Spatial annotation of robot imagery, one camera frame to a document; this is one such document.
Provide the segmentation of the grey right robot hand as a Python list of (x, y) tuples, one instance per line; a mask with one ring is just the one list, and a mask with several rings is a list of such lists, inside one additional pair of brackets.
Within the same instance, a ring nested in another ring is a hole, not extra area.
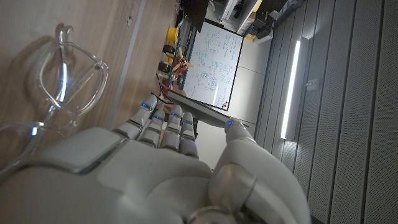
[(240, 120), (202, 106), (170, 116), (150, 96), (108, 131), (1, 127), (20, 151), (1, 171), (2, 223), (310, 223), (291, 171)]

